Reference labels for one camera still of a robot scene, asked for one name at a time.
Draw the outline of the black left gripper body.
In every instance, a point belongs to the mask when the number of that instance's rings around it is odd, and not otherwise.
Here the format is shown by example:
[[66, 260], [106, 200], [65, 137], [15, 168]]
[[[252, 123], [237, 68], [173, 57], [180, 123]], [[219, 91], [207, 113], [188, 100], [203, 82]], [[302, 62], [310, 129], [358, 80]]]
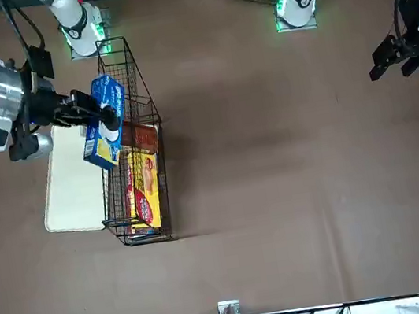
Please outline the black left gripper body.
[[405, 31], [398, 37], [402, 59], [419, 55], [419, 0], [399, 0], [399, 14]]

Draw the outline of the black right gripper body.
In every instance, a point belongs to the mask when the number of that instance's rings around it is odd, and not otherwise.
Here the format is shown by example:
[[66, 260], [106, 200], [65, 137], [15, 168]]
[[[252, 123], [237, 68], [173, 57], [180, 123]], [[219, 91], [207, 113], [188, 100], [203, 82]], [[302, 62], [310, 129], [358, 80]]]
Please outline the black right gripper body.
[[57, 93], [47, 78], [35, 76], [29, 69], [21, 70], [19, 74], [24, 94], [20, 108], [24, 132], [51, 125], [72, 125], [67, 95]]

